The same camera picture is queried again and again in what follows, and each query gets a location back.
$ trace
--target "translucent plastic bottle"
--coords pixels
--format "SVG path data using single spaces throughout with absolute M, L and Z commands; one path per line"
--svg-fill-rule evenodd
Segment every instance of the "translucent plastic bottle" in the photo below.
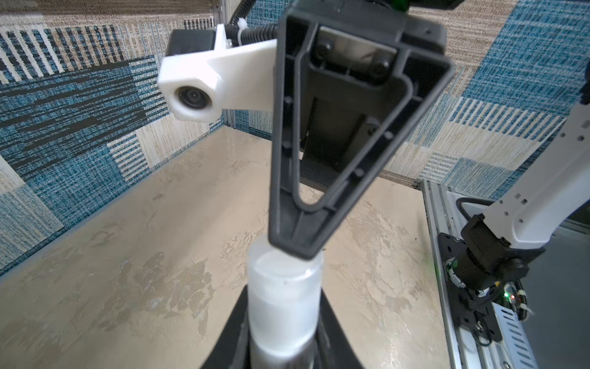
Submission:
M 283 368 L 305 351 L 317 328 L 323 265 L 323 252 L 305 261 L 271 246 L 266 235 L 254 240 L 248 252 L 252 367 Z

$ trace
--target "camera lens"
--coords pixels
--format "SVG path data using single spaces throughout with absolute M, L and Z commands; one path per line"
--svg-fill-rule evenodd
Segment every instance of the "camera lens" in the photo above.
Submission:
M 181 87 L 178 89 L 178 98 L 192 109 L 204 109 L 209 105 L 209 96 L 196 87 Z

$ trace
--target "marble-patterned surface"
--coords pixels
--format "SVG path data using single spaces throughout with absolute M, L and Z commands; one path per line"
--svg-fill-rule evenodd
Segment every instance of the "marble-patterned surface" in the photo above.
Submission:
M 0 278 L 0 367 L 198 367 L 267 227 L 269 173 L 270 142 L 224 127 Z M 366 368 L 449 367 L 419 191 L 377 178 L 326 264 Z

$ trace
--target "white bottle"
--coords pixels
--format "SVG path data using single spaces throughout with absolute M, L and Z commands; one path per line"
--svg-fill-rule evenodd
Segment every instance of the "white bottle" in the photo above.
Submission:
M 312 340 L 320 309 L 323 252 L 301 260 L 257 237 L 248 252 L 253 368 L 282 368 Z

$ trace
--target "striped carpet pattern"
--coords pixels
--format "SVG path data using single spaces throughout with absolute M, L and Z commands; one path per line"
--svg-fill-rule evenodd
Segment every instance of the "striped carpet pattern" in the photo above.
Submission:
M 0 275 L 222 125 L 176 120 L 156 85 L 208 3 L 122 3 L 0 5 Z
M 257 1 L 248 23 L 276 22 L 287 3 Z M 409 184 L 429 179 L 499 198 L 545 150 L 579 99 L 590 60 L 590 2 L 466 0 L 454 11 L 409 13 L 446 27 L 446 54 L 457 71 L 383 177 L 395 174 Z M 235 128 L 271 136 L 270 112 L 234 114 Z

